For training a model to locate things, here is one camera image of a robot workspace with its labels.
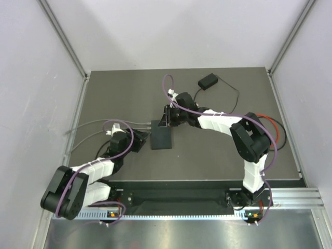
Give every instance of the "purple cable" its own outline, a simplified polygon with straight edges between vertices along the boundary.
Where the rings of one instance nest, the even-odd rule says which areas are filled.
[[[123,207],[123,210],[122,210],[121,214],[119,215],[119,217],[116,220],[114,220],[112,223],[108,223],[109,225],[117,224],[120,221],[120,219],[125,215],[126,210],[127,210],[126,206],[123,203],[117,202],[117,201],[103,201],[103,202],[99,202],[99,203],[97,202],[97,203],[91,204],[91,206],[97,206],[97,205],[120,205],[120,206]],[[67,236],[65,236],[61,240],[56,239],[55,234],[54,234],[54,230],[53,230],[51,232],[52,240],[55,244],[60,244],[63,241],[65,241],[70,235],[72,235],[74,232],[81,229],[82,227],[84,227],[86,225],[89,225],[89,224],[97,224],[99,222],[100,222],[99,220],[90,220],[88,222],[85,222],[82,225],[79,225],[79,226],[75,227],[72,231],[70,231],[69,234],[67,234]]]
[[[55,212],[57,218],[60,217],[60,216],[59,216],[59,211],[60,211],[60,207],[61,207],[61,205],[62,205],[62,202],[63,202],[63,200],[64,200],[64,198],[65,198],[65,196],[66,196],[66,194],[67,194],[67,192],[68,192],[68,190],[69,190],[71,184],[73,183],[75,177],[78,175],[78,173],[79,173],[80,171],[82,171],[83,169],[85,169],[85,168],[87,168],[87,167],[90,167],[90,166],[94,165],[95,163],[103,162],[103,161],[107,161],[107,160],[112,160],[112,159],[115,159],[115,158],[121,157],[122,155],[124,155],[125,153],[127,153],[127,152],[130,150],[131,146],[133,145],[133,142],[134,142],[134,131],[133,131],[133,129],[132,129],[127,123],[123,122],[122,120],[119,120],[119,119],[110,119],[110,120],[104,122],[104,124],[103,124],[103,130],[104,130],[105,132],[106,132],[106,130],[105,130],[105,126],[106,126],[106,124],[108,124],[108,123],[110,123],[110,122],[119,122],[119,123],[122,123],[122,124],[124,124],[125,126],[128,127],[128,129],[129,129],[129,131],[130,131],[130,134],[131,134],[131,141],[130,141],[130,144],[128,145],[127,149],[125,149],[123,152],[117,154],[116,156],[108,157],[108,158],[103,158],[103,159],[100,159],[100,160],[92,161],[91,163],[87,163],[87,164],[85,164],[83,167],[79,168],[79,169],[78,169],[78,170],[72,175],[72,177],[71,177],[70,180],[68,181],[68,183],[67,183],[66,187],[64,188],[64,190],[63,190],[63,192],[62,192],[62,195],[61,195],[61,197],[60,197],[60,200],[59,200],[59,203],[58,203],[58,206],[57,206],[56,212]]]
[[[180,105],[178,105],[177,103],[175,103],[169,96],[168,96],[168,93],[166,91],[166,88],[165,88],[165,80],[167,77],[170,77],[171,80],[172,80],[172,90],[174,90],[174,78],[172,75],[170,74],[165,74],[163,79],[162,79],[162,89],[164,91],[164,94],[165,96],[167,97],[167,99],[174,105],[176,106],[177,108],[180,108],[181,110],[184,110],[186,112],[189,112],[189,113],[193,113],[193,114],[196,114],[196,115],[203,115],[203,116],[215,116],[215,114],[211,114],[211,113],[199,113],[199,112],[195,112],[193,110],[190,110],[190,109],[187,109],[187,108],[184,108]],[[267,185],[268,189],[269,189],[269,192],[270,192],[270,201],[269,201],[269,204],[267,206],[267,209],[266,209],[266,212],[264,214],[264,216],[261,218],[261,220],[258,222],[260,224],[260,222],[265,218],[265,216],[267,215],[267,213],[269,212],[270,210],[270,207],[272,205],[272,190],[271,190],[271,186],[269,185],[269,183],[265,180],[264,178],[264,173],[265,171],[267,171],[269,168],[271,168],[275,161],[276,161],[276,157],[278,155],[278,149],[277,149],[277,146],[276,146],[276,143],[275,143],[275,140],[274,138],[272,137],[272,135],[270,134],[270,132],[263,126],[261,125],[259,122],[257,122],[256,120],[250,118],[250,117],[246,117],[246,116],[243,116],[243,115],[237,115],[237,114],[221,114],[220,116],[225,116],[225,117],[239,117],[239,118],[244,118],[252,123],[254,123],[255,125],[257,125],[258,127],[260,127],[265,133],[266,135],[268,136],[268,138],[270,139],[270,141],[272,142],[273,144],[273,147],[274,147],[274,155],[273,155],[273,159],[271,161],[271,163],[266,167],[264,168],[263,170],[261,170],[261,178],[262,180],[264,181],[264,183]]]

